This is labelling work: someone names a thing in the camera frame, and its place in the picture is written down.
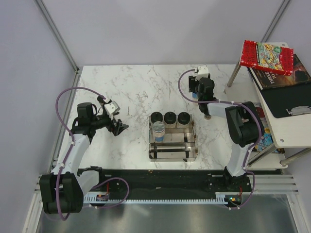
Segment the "black knob-lid glass jar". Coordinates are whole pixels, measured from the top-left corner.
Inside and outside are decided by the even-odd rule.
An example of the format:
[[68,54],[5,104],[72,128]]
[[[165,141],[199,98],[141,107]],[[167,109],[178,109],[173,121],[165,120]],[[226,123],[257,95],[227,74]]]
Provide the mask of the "black knob-lid glass jar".
[[163,115],[160,112],[153,112],[150,115],[150,122],[151,124],[154,124],[155,122],[162,122],[163,121]]

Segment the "clear three-slot organizer tray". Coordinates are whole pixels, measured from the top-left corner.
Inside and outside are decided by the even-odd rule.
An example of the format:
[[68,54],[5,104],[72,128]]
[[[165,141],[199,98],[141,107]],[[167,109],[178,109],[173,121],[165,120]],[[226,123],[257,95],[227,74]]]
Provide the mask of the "clear three-slot organizer tray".
[[148,157],[152,162],[192,162],[197,158],[196,134],[194,121],[190,115],[190,127],[166,128],[164,140],[155,142],[149,116],[149,148]]

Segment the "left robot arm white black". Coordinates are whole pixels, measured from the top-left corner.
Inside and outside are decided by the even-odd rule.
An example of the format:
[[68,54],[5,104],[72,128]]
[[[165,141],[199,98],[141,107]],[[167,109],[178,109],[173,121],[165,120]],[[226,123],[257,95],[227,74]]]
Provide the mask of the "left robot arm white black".
[[43,209],[46,214],[70,214],[81,211],[85,195],[91,190],[105,189],[107,180],[100,175],[98,167],[89,167],[79,173],[81,160],[90,146],[97,130],[106,128],[118,136],[128,128],[120,119],[115,119],[120,107],[115,101],[102,102],[102,114],[94,113],[96,106],[90,102],[77,106],[78,116],[69,132],[71,141],[67,152],[49,174],[39,180]]

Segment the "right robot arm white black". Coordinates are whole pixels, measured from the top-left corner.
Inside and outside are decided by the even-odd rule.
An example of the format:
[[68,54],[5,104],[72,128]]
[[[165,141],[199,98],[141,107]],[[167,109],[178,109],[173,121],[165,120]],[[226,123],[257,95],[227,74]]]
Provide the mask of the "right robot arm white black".
[[189,76],[189,92],[198,102],[205,117],[222,117],[227,121],[233,142],[230,160],[224,168],[223,187],[234,191],[246,177],[249,154],[264,134],[263,124],[251,101],[244,103],[225,102],[214,97],[214,81],[208,77],[199,80]]

